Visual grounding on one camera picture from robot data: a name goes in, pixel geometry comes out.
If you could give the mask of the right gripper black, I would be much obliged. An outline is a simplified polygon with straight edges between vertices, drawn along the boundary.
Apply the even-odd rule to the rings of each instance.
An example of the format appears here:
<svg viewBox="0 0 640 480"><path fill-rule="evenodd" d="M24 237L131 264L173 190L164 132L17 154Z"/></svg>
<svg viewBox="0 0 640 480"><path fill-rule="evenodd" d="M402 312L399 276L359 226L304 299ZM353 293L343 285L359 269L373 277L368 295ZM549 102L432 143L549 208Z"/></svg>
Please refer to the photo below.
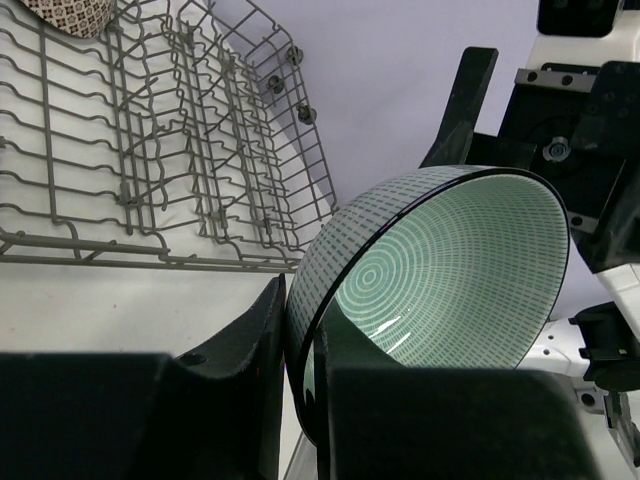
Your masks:
<svg viewBox="0 0 640 480"><path fill-rule="evenodd" d="M495 48L464 50L420 168L464 164L469 152L475 165L529 170L561 196L592 272L638 262L638 63L521 69L498 134L474 135L498 56Z"/></svg>

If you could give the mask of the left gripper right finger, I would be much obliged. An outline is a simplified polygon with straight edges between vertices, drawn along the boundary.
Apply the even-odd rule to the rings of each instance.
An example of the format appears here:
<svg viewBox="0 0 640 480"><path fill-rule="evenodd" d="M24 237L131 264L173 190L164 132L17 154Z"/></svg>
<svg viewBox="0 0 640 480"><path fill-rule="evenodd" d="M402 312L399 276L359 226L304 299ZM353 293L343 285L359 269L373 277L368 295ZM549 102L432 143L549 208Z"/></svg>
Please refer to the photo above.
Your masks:
<svg viewBox="0 0 640 480"><path fill-rule="evenodd" d="M550 374L399 365L349 323L314 339L323 479L596 479Z"/></svg>

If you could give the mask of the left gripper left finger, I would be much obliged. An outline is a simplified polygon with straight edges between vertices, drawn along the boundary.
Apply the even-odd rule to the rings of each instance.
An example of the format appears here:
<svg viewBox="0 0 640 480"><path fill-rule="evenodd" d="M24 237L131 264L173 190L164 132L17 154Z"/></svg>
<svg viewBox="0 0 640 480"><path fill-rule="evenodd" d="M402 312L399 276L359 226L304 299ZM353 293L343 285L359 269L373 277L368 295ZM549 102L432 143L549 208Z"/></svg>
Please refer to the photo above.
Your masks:
<svg viewBox="0 0 640 480"><path fill-rule="evenodd" d="M5 479L274 479L283 276L205 342L160 353L5 353Z"/></svg>

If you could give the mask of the light green bowl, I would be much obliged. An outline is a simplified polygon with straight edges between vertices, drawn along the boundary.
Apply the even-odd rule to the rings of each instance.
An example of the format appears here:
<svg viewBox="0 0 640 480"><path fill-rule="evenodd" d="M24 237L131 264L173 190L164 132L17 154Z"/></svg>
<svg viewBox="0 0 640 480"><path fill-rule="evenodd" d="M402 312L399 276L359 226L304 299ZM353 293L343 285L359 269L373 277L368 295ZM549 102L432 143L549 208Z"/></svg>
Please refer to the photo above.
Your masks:
<svg viewBox="0 0 640 480"><path fill-rule="evenodd" d="M406 367L513 369L554 309L569 252L559 193L526 170L426 167L354 198L288 292L285 358L306 436L317 436L313 338L331 313Z"/></svg>

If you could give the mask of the red patterned bowl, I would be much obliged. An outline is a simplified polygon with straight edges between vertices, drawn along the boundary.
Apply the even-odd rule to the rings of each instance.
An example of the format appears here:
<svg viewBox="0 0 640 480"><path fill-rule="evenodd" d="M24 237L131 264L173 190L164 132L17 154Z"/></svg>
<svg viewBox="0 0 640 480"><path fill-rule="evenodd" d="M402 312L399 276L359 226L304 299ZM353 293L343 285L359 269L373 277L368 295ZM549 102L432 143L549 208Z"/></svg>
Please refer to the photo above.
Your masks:
<svg viewBox="0 0 640 480"><path fill-rule="evenodd" d="M48 25L80 39L99 36L116 10L114 0L21 0L20 3Z"/></svg>

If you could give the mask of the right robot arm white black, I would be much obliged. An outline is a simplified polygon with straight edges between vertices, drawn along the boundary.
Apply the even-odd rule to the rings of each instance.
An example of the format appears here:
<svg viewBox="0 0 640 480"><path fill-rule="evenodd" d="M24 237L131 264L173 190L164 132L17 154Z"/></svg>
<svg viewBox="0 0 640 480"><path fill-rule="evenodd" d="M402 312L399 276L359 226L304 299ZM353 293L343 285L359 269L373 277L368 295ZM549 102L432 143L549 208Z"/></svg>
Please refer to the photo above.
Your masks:
<svg viewBox="0 0 640 480"><path fill-rule="evenodd" d="M538 174L561 195L573 241L610 300L546 325L525 359L562 375L639 470L639 5L542 1L537 37L497 135L475 125L497 60L467 48L424 164Z"/></svg>

